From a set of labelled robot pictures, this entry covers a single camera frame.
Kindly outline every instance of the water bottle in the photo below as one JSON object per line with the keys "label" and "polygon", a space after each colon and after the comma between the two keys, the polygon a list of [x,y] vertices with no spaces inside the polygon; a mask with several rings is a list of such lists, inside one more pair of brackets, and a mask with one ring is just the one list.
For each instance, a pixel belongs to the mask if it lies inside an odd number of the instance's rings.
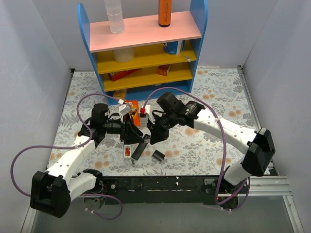
{"label": "water bottle", "polygon": [[107,16],[110,22],[110,30],[114,34],[124,32],[124,22],[120,0],[104,0]]}

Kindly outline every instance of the white wall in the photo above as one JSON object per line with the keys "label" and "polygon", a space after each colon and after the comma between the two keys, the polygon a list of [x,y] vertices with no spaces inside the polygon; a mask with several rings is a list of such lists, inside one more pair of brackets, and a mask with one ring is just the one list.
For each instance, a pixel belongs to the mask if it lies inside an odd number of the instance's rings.
{"label": "white wall", "polygon": [[273,161],[311,232],[311,1],[278,0],[244,68],[261,125],[272,131]]}
{"label": "white wall", "polygon": [[[24,147],[52,144],[70,70],[31,0],[0,0],[0,232],[20,232],[30,199],[10,179],[13,157]],[[15,174],[30,192],[49,150],[22,155]]]}
{"label": "white wall", "polygon": [[[92,69],[75,7],[82,2],[90,22],[107,20],[103,0],[33,0],[70,68]],[[121,0],[123,17],[155,15],[158,0]],[[200,65],[243,65],[277,0],[209,0]],[[189,10],[190,0],[174,0],[173,11]]]}

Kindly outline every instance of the blue can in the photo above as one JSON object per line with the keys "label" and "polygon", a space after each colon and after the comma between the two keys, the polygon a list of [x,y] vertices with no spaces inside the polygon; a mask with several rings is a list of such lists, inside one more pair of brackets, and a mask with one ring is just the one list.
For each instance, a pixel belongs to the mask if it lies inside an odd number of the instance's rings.
{"label": "blue can", "polygon": [[166,53],[177,55],[184,50],[185,41],[179,40],[174,42],[163,43],[163,49]]}

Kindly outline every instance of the orange bottle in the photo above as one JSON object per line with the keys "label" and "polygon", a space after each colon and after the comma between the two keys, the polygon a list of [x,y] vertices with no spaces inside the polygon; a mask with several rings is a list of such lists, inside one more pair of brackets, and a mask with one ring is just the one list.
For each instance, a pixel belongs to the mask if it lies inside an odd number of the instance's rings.
{"label": "orange bottle", "polygon": [[159,25],[168,27],[171,24],[172,0],[159,0]]}

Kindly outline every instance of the tabletop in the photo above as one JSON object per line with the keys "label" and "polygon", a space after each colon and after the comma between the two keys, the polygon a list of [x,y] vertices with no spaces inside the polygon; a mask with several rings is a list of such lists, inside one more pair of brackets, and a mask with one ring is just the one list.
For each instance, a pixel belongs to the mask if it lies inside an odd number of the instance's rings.
{"label": "tabletop", "polygon": [[[55,146],[71,146],[82,124],[76,114],[76,105],[80,98],[90,93],[101,93],[95,73],[92,71],[75,72],[64,110],[54,141]],[[218,115],[236,124],[255,129],[255,120],[250,111],[246,95],[235,68],[199,67],[191,92],[206,101]],[[178,99],[187,103],[191,98],[178,95]],[[91,116],[96,103],[105,103],[100,96],[86,99],[80,106],[83,119]],[[148,102],[153,109],[159,109],[156,99]],[[109,107],[117,112],[117,105]],[[155,150],[165,154],[162,162],[151,155]],[[53,149],[48,167],[57,162],[66,150]],[[161,175],[218,175],[222,163],[223,143],[220,139],[186,126],[170,129],[169,138],[154,145],[147,145],[140,159],[132,164],[123,157],[123,144],[119,135],[107,134],[101,144],[82,162],[77,172],[91,168],[99,170],[105,176],[161,176]],[[242,158],[236,148],[227,146],[226,166]]]}

